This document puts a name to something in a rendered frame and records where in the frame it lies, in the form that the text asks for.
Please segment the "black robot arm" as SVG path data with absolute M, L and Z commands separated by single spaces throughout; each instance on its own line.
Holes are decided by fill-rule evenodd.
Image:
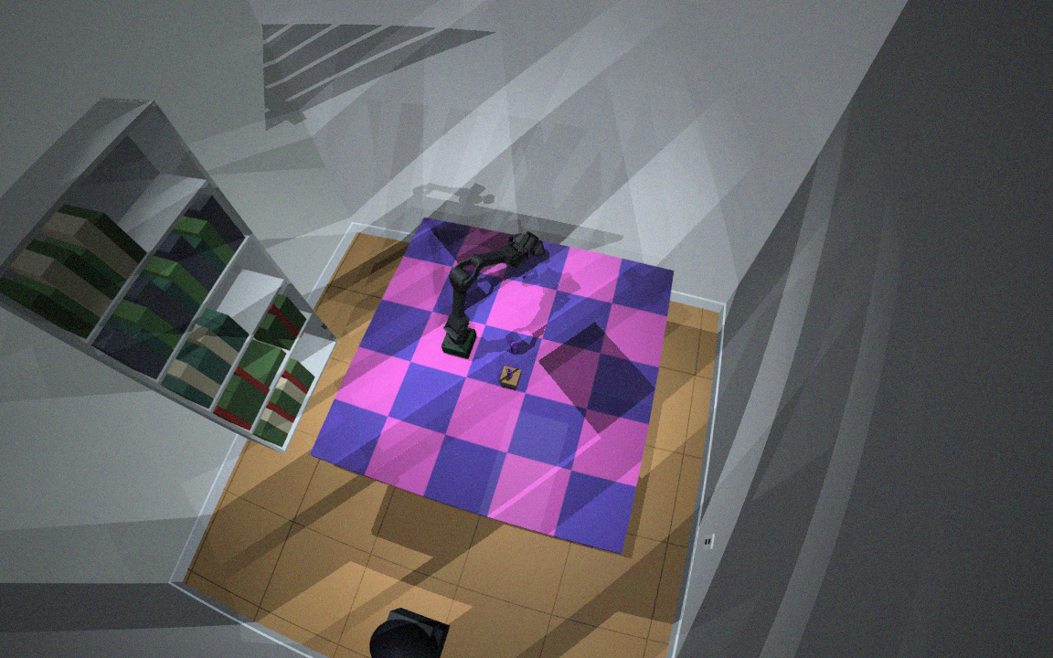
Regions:
M 471 288 L 473 281 L 479 276 L 479 270 L 505 263 L 517 268 L 526 259 L 526 252 L 532 251 L 539 238 L 534 236 L 529 230 L 526 234 L 517 233 L 508 238 L 508 245 L 499 251 L 488 251 L 484 254 L 474 254 L 470 259 L 463 260 L 451 270 L 450 283 L 454 287 L 454 302 L 452 303 L 452 315 L 448 318 L 448 324 L 443 326 L 444 332 L 450 335 L 450 343 L 457 348 L 463 348 L 468 334 L 469 317 L 464 313 L 465 290 Z M 465 273 L 466 266 L 473 265 L 473 274 Z

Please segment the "tan rectangular block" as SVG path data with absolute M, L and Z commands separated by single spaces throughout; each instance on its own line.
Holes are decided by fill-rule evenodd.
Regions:
M 513 377 L 508 377 L 508 368 L 513 370 Z M 512 368 L 509 366 L 503 366 L 503 372 L 500 377 L 500 385 L 506 385 L 506 387 L 516 388 L 521 379 L 521 368 Z

